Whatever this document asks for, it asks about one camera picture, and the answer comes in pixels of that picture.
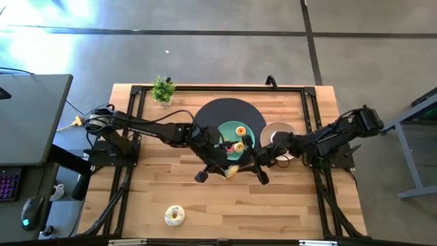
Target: computer keyboard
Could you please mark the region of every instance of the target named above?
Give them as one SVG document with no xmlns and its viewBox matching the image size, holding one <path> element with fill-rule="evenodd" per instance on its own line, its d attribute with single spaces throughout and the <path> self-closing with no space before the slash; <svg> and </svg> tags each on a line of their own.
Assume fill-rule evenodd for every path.
<svg viewBox="0 0 437 246">
<path fill-rule="evenodd" d="M 20 167 L 0 167 L 0 202 L 13 202 L 18 197 Z"/>
</svg>

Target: white mug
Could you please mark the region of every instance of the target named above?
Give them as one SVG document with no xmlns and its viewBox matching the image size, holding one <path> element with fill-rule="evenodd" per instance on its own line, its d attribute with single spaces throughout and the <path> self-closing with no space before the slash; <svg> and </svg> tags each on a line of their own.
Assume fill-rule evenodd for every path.
<svg viewBox="0 0 437 246">
<path fill-rule="evenodd" d="M 58 200 L 59 198 L 61 198 L 64 195 L 65 191 L 64 191 L 63 184 L 53 185 L 53 189 L 55 190 L 55 193 L 52 194 L 52 196 L 50 196 L 50 199 Z"/>
</svg>

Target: concrete floor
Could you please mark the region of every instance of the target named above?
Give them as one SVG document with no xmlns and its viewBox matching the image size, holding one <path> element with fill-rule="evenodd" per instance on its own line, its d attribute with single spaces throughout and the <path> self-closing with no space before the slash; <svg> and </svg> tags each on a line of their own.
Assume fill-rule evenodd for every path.
<svg viewBox="0 0 437 246">
<path fill-rule="evenodd" d="M 313 31 L 435 33 L 436 1 L 307 0 Z M 105 29 L 304 31 L 299 0 L 11 1 L 0 24 Z M 109 99 L 114 83 L 146 83 L 157 74 L 176 83 L 314 85 L 306 38 L 229 36 L 112 36 L 0 33 L 1 66 L 35 73 L 71 73 L 68 100 L 88 111 Z M 324 85 L 333 85 L 340 111 L 368 104 L 388 122 L 437 86 L 437 39 L 316 38 Z M 77 113 L 66 106 L 60 126 Z M 83 129 L 58 133 L 55 143 L 87 148 Z M 437 195 L 400 201 L 413 188 L 393 134 L 358 139 L 358 192 L 370 236 L 435 244 Z M 62 179 L 75 180 L 66 170 Z M 65 207 L 68 218 L 59 218 Z M 53 204 L 54 236 L 67 236 L 77 202 Z"/>
</svg>

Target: black circular mat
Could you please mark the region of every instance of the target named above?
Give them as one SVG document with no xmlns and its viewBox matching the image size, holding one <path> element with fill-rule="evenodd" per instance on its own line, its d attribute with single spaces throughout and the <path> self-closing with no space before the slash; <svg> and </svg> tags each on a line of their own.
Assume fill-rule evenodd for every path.
<svg viewBox="0 0 437 246">
<path fill-rule="evenodd" d="M 259 136 L 262 129 L 266 127 L 266 121 L 262 114 L 253 105 L 236 98 L 221 98 L 212 100 L 203 106 L 195 116 L 196 122 L 200 126 L 215 126 L 228 121 L 239 121 L 245 123 L 255 136 L 255 148 L 260 147 Z M 250 159 L 240 158 L 239 165 L 246 165 Z"/>
</svg>

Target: wooden table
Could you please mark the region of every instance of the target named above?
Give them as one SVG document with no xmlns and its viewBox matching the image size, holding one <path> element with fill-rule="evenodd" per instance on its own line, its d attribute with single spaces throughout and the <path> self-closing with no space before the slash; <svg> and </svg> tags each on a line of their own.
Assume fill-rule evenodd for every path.
<svg viewBox="0 0 437 246">
<path fill-rule="evenodd" d="M 117 110 L 126 112 L 130 87 L 131 84 L 114 85 L 110 103 Z M 316 86 L 315 89 L 322 124 L 326 125 L 339 115 L 334 89 L 331 86 Z M 156 119 L 178 109 L 188 109 L 195 115 L 211 100 L 229 97 L 257 107 L 267 124 L 287 122 L 299 133 L 306 133 L 300 94 L 292 92 L 176 92 L 169 108 L 155 105 L 148 92 L 143 117 Z M 163 120 L 166 122 L 191 122 L 191 119 L 187 114 L 179 113 Z M 171 148 L 159 139 L 144 136 L 140 161 L 130 186 L 123 237 L 322 238 L 313 174 L 300 160 L 292 161 L 285 169 L 264 168 L 270 178 L 267 185 L 261 185 L 256 175 L 248 172 L 238 173 L 230 180 L 210 174 L 204 184 L 198 184 L 194 176 L 203 167 L 190 149 Z M 113 172 L 114 168 L 105 167 L 93 175 L 78 232 L 88 229 L 107 205 Z M 354 180 L 342 169 L 333 170 L 333 180 L 339 207 L 356 229 L 365 234 Z M 186 219 L 180 227 L 171 228 L 165 224 L 164 213 L 171 205 L 184 207 Z M 334 232 L 329 208 L 327 214 Z"/>
</svg>

